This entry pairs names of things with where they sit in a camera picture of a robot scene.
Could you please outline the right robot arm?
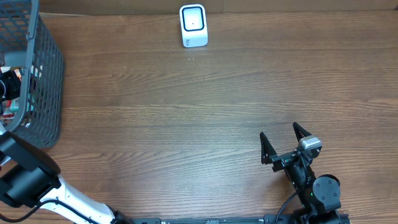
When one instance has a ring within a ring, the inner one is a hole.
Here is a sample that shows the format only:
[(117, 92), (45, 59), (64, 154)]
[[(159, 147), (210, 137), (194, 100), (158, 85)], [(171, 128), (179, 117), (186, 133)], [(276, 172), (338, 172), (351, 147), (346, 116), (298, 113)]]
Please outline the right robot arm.
[(282, 223), (282, 213), (294, 197), (302, 208), (289, 215), (288, 223), (343, 223), (338, 213), (341, 208), (341, 183), (334, 175), (315, 176), (313, 160), (321, 153), (322, 142), (301, 125), (292, 124), (298, 145), (292, 152), (278, 155), (266, 134), (259, 134), (261, 163), (272, 165), (274, 172), (284, 171), (294, 187), (294, 193), (282, 204), (274, 223)]

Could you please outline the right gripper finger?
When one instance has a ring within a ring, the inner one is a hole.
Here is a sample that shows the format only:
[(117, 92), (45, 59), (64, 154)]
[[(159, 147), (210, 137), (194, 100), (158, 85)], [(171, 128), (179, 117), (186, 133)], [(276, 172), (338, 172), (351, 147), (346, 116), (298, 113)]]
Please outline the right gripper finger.
[(260, 133), (261, 140), (261, 162), (262, 164), (271, 164), (273, 159), (277, 157), (275, 149), (272, 147), (270, 141), (264, 132)]
[(297, 141), (299, 142), (302, 138), (309, 137), (312, 134), (305, 130), (301, 125), (299, 125), (297, 122), (293, 122), (292, 124)]

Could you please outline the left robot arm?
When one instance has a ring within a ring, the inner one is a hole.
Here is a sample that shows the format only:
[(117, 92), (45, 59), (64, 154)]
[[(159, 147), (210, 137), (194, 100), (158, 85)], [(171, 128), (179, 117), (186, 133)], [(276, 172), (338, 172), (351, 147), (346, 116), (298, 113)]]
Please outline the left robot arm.
[(19, 99), (13, 120), (1, 126), (1, 159), (16, 162), (1, 176), (1, 201), (51, 210), (74, 223), (131, 223), (68, 184), (44, 151), (60, 137), (62, 93), (63, 70), (26, 67), (19, 75), (12, 68), (1, 73), (1, 100)]

